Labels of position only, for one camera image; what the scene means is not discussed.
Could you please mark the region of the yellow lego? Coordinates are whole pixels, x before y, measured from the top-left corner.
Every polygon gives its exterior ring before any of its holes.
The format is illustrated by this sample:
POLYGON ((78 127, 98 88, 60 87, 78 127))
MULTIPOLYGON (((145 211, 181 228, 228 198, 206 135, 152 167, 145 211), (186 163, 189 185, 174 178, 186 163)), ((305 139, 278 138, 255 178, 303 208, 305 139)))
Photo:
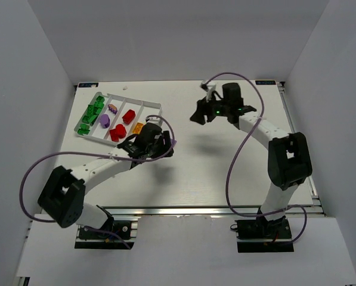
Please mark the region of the yellow lego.
POLYGON ((143 123, 137 122, 137 124, 135 125, 135 127, 134 127, 133 130, 132 130, 132 133, 133 133, 133 134, 137 134, 137 135, 140 134, 140 132, 141 132, 143 126, 144 126, 143 123))

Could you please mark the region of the red oval lego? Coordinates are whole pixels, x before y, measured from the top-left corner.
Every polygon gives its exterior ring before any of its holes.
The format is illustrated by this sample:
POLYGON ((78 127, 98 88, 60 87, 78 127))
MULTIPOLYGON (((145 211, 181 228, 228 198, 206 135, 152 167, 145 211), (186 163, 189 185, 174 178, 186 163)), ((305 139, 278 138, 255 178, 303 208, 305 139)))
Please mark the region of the red oval lego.
POLYGON ((125 138, 127 134, 126 128, 122 124, 116 125, 115 132, 120 139, 125 138))

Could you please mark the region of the red rectangular lego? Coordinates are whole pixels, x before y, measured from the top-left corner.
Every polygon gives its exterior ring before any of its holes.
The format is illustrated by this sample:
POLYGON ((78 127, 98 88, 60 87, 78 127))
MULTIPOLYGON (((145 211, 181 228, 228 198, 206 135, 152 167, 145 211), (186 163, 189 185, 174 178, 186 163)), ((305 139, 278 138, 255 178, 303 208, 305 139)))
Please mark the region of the red rectangular lego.
POLYGON ((129 109, 123 116, 122 120, 125 124, 129 125, 136 116, 136 112, 134 110, 129 109))

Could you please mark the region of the purple oval lego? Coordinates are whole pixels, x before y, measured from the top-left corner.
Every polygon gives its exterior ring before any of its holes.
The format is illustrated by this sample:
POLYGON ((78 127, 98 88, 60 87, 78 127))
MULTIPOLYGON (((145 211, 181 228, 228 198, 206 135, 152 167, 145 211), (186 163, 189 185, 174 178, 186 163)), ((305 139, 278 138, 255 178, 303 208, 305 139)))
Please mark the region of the purple oval lego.
POLYGON ((104 129, 110 126, 110 118, 107 114, 103 114, 100 116, 100 125, 104 129))

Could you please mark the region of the purple curved lego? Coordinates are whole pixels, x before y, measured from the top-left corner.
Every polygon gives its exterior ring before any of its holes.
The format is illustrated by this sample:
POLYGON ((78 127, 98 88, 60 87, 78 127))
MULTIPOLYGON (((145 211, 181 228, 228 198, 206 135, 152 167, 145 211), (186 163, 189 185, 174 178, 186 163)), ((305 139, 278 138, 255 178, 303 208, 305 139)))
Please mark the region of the purple curved lego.
POLYGON ((117 107, 115 105, 109 104, 107 107, 110 112, 112 112, 113 114, 117 114, 117 107))

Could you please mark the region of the small green number lego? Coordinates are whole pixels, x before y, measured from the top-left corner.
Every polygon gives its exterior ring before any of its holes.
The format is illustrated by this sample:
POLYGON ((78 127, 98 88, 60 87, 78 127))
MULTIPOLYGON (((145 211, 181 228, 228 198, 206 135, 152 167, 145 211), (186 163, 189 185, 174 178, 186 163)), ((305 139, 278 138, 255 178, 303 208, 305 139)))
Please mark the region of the small green number lego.
POLYGON ((94 104, 95 107, 97 108, 103 108, 104 107, 104 104, 102 102, 98 102, 96 101, 95 104, 94 104))

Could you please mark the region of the green rectangular lego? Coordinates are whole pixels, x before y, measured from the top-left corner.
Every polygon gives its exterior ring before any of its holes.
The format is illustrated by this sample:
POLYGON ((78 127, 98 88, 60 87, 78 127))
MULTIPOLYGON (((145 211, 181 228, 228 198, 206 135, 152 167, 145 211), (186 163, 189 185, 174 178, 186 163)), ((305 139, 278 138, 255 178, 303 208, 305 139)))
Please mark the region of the green rectangular lego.
POLYGON ((91 117, 89 117, 88 123, 89 123, 90 125, 93 125, 93 124, 95 123, 97 117, 98 117, 98 116, 97 116, 96 114, 95 114, 95 115, 92 115, 91 117))

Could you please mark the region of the green lego pair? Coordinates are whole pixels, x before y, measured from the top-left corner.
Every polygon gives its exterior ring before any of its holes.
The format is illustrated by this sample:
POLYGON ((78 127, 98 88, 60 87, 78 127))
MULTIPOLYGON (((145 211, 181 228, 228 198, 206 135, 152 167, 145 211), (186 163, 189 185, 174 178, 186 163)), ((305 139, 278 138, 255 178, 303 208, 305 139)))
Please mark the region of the green lego pair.
POLYGON ((83 115, 82 122, 88 124, 89 118, 94 115, 94 106, 88 105, 85 114, 83 115))

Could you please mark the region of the red rounded lego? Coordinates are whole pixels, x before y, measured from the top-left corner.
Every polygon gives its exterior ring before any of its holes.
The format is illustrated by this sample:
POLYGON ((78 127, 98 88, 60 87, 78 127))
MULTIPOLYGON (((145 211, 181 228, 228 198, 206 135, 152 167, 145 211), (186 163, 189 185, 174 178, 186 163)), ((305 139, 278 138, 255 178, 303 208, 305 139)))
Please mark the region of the red rounded lego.
POLYGON ((113 141, 113 142, 119 142, 119 136, 116 132, 116 129, 111 129, 109 131, 109 134, 110 134, 110 139, 113 141))

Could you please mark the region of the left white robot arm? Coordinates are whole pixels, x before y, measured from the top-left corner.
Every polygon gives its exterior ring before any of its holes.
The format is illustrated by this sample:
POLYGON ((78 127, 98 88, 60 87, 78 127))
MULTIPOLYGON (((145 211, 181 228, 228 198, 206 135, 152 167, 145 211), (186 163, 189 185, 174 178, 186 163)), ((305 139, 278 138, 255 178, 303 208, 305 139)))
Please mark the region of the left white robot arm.
POLYGON ((73 224, 110 231, 113 217, 100 206, 85 202, 85 196, 106 180, 127 172, 147 160, 173 155, 172 132, 146 123, 139 134, 118 144, 112 152, 78 167, 56 167, 50 174, 38 204, 62 228, 73 224))

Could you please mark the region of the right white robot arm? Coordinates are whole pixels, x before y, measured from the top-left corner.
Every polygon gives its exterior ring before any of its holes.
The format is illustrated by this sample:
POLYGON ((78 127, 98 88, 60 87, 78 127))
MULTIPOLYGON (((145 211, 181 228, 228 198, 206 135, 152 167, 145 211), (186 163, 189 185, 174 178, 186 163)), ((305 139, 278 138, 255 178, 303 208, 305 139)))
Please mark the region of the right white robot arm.
POLYGON ((238 130, 246 132, 248 138, 254 138, 267 149, 271 185, 256 220, 264 228, 280 225, 294 191, 312 174, 305 135, 276 127, 255 107, 244 104, 238 83, 224 84, 222 95, 218 95, 214 84, 203 82, 200 87, 206 96, 198 100, 190 117, 192 122, 204 125, 216 117, 225 117, 238 130))

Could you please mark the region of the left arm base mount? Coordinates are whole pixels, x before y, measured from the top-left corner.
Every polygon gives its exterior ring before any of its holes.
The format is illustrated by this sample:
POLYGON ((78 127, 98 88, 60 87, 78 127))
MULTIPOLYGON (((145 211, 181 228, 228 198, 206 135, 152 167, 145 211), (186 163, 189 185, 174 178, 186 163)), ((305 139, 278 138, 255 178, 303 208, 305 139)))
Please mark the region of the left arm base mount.
POLYGON ((106 209, 98 208, 107 216, 107 220, 98 229, 80 226, 76 235, 75 249, 131 250, 135 243, 135 222, 117 220, 106 209))

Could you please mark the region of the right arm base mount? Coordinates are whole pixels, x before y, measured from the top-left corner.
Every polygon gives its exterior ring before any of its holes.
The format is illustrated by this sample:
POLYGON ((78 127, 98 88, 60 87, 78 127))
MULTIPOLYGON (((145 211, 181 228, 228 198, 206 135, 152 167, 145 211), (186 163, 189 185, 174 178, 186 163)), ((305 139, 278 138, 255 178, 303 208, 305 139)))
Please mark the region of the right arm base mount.
POLYGON ((230 226, 236 233, 238 253, 293 253, 292 232, 287 219, 265 229, 257 220, 236 220, 230 226))

